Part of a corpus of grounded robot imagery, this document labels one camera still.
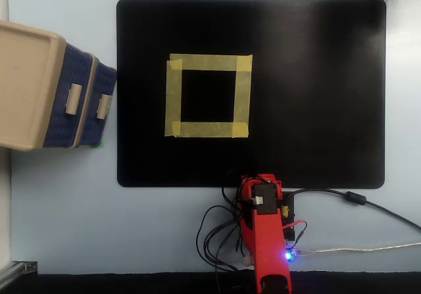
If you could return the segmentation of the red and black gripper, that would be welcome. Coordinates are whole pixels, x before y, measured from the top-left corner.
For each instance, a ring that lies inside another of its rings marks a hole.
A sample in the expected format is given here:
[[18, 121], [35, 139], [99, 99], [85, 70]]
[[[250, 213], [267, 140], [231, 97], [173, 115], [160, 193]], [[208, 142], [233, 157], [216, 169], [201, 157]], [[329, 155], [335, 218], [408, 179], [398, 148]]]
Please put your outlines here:
[[239, 196], [242, 200], [252, 201], [253, 203], [282, 200], [282, 184], [273, 174], [242, 176]]

